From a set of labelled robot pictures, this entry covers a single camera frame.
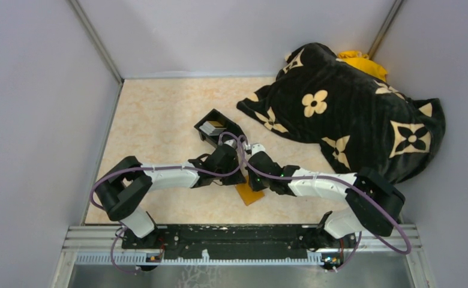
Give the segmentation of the black plastic card box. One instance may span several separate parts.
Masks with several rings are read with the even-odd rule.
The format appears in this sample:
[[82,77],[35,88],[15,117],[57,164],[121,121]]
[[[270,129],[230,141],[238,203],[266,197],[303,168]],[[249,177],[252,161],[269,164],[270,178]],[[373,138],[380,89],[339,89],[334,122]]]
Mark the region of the black plastic card box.
[[220,134],[230,132],[235,136],[241,136],[245,133],[242,128],[222,114],[217,109],[212,109],[199,122],[194,125],[198,131],[201,141],[207,142],[213,147],[217,147]]

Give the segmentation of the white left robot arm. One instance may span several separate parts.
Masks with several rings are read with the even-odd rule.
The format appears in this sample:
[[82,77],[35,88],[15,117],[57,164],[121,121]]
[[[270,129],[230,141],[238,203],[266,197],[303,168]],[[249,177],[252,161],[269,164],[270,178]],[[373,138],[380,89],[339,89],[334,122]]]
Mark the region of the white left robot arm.
[[221,185],[244,184],[238,153],[222,144],[211,154],[202,154],[181,164],[142,164],[127,156],[93,186],[92,194],[110,221],[121,223],[145,248],[160,239],[157,225],[140,203],[150,191],[167,188],[200,188],[218,181]]

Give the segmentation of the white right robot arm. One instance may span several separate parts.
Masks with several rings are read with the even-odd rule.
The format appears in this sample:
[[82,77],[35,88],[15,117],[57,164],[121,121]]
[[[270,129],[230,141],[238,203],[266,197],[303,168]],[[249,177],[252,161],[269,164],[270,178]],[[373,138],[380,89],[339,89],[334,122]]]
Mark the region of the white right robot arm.
[[313,172],[296,165],[279,166],[264,152],[255,152],[247,162],[249,185],[254,191],[270,189],[279,195],[319,197],[343,202],[346,209],[326,213],[317,231],[324,247],[333,247],[351,233],[367,230],[390,236],[405,197],[389,181],[370,168],[355,173]]

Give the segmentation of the stack of white cards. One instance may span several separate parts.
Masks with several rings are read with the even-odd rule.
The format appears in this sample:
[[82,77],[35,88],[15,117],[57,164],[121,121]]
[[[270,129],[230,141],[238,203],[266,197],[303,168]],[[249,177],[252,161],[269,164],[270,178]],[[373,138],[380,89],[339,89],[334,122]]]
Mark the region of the stack of white cards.
[[199,130],[205,133],[207,136],[219,136],[224,132],[226,127],[218,121],[205,121],[200,127]]

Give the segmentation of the black flower-pattern blanket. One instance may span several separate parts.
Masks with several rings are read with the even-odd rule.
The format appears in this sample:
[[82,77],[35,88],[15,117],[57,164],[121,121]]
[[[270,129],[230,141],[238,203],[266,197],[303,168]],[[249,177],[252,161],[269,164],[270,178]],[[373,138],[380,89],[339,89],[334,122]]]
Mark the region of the black flower-pattern blanket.
[[283,138],[319,145],[335,172],[367,167],[392,184],[420,174],[446,132],[439,99],[407,97],[320,43],[297,48],[236,106]]

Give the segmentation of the yellow cloth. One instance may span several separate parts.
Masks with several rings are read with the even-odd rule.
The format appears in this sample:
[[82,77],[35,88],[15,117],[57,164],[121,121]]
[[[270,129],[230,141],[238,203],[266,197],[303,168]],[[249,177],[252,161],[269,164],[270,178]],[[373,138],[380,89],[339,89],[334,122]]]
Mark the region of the yellow cloth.
[[380,64],[372,61],[370,57],[358,50],[340,52],[337,58],[377,79],[386,81],[387,70]]

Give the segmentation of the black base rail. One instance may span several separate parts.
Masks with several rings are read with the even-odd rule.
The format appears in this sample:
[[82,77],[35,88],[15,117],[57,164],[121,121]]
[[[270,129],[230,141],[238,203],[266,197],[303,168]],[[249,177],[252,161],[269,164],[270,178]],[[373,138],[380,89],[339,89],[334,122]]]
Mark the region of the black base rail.
[[163,266],[316,266],[338,270],[362,253],[405,256],[412,274],[423,268],[417,228],[402,226],[379,239],[369,232],[341,240],[319,236],[307,224],[206,225],[167,224],[158,227],[154,240],[141,240],[117,225],[71,226],[65,236],[56,272],[69,276],[76,265],[106,265],[137,273]]

